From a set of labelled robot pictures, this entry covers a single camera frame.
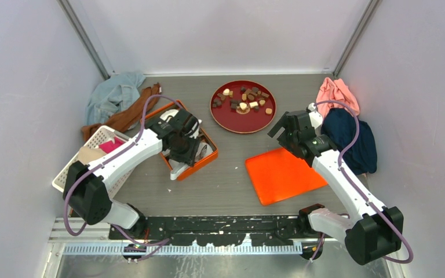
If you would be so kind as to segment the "orange box lid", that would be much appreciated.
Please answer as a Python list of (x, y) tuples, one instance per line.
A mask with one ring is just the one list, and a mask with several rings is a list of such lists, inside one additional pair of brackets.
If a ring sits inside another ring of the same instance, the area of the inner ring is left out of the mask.
[(284, 148), (246, 159), (245, 167), (256, 195), (268, 206), (322, 188), (327, 182), (306, 161)]

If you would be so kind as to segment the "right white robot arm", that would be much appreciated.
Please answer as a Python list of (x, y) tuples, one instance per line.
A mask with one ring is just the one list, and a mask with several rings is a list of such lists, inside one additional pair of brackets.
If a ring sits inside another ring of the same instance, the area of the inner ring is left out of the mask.
[(316, 109), (285, 112), (268, 132), (280, 146), (304, 160), (331, 187), (348, 212), (344, 217), (321, 204), (300, 210), (298, 229), (304, 237), (317, 233), (328, 235), (344, 244), (348, 254), (359, 265), (389, 257), (406, 247), (402, 235), (404, 217), (397, 207), (387, 207), (353, 174), (335, 143), (318, 135), (316, 128), (323, 119)]

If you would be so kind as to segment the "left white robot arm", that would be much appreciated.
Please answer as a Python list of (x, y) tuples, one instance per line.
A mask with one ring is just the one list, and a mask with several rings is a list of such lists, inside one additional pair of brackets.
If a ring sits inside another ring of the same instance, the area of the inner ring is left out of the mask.
[(72, 208), (88, 225), (106, 222), (139, 239), (145, 234), (145, 216), (132, 205), (113, 200), (109, 191), (127, 172), (163, 151), (194, 166), (200, 124), (187, 110), (173, 109), (148, 119), (138, 135), (105, 156), (87, 164), (72, 163), (63, 190), (65, 208)]

